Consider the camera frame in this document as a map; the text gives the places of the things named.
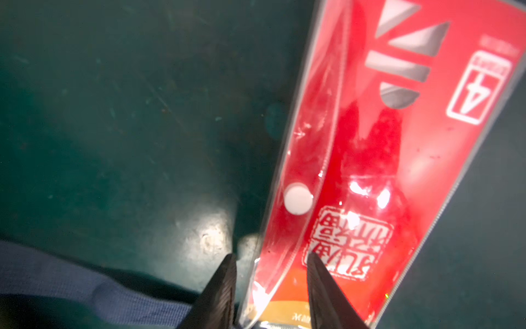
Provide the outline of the red booklet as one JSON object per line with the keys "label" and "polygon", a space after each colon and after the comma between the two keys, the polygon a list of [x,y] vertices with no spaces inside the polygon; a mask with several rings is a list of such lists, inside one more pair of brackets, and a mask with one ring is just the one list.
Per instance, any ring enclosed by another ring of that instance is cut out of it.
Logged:
{"label": "red booklet", "polygon": [[239,328],[375,328],[525,71],[524,1],[320,1]]}

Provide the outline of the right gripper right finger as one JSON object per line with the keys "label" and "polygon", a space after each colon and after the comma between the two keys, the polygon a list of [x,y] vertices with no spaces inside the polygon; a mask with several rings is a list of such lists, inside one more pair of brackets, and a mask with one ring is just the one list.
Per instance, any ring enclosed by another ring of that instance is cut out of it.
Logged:
{"label": "right gripper right finger", "polygon": [[312,328],[368,328],[314,252],[308,255],[307,281]]}

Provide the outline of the navy blue backpack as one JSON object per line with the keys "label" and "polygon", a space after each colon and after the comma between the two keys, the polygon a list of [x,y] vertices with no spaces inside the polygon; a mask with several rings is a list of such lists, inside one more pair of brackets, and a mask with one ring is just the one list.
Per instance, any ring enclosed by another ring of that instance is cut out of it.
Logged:
{"label": "navy blue backpack", "polygon": [[36,249],[1,242],[1,294],[78,302],[118,325],[179,326],[191,305],[155,299],[112,278]]}

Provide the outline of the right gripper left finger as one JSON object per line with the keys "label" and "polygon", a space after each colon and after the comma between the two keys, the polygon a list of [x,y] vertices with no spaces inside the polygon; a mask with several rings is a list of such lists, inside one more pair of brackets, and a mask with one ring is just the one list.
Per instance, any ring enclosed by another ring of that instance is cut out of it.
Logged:
{"label": "right gripper left finger", "polygon": [[177,329],[232,328],[236,279],[236,257],[228,254]]}

